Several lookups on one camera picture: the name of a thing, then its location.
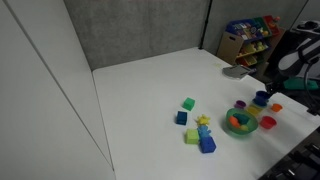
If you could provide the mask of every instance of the purple cup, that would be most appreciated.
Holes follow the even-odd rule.
[[[234,104],[234,107],[238,109],[244,109],[246,106],[247,104],[241,100],[236,101],[236,103]]]

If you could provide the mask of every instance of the blue cup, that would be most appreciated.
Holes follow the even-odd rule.
[[[268,103],[270,97],[271,97],[271,94],[269,94],[265,91],[257,91],[256,97],[254,98],[254,101],[257,104],[265,104],[265,103]]]

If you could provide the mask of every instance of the red cup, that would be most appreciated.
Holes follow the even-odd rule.
[[[271,129],[277,125],[277,121],[270,116],[263,116],[260,125],[266,129]]]

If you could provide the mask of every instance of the green block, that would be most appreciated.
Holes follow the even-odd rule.
[[[195,102],[196,102],[195,100],[193,100],[193,99],[191,99],[191,98],[187,98],[187,99],[184,101],[182,107],[185,108],[186,110],[191,111],[192,108],[194,107],[194,103],[195,103]]]
[[[186,132],[186,143],[187,144],[198,144],[199,143],[199,133],[196,129],[187,129]]]

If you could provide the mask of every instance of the white tabletop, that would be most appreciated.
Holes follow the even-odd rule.
[[[320,124],[306,107],[276,94],[269,104],[284,107],[272,115],[278,125],[234,137],[225,126],[226,112],[238,99],[249,103],[264,85],[250,76],[228,79],[221,74],[226,66],[192,48],[94,71],[117,180],[257,179]],[[187,97],[195,107],[187,125],[177,125]],[[184,141],[201,114],[211,117],[217,145],[212,154]]]

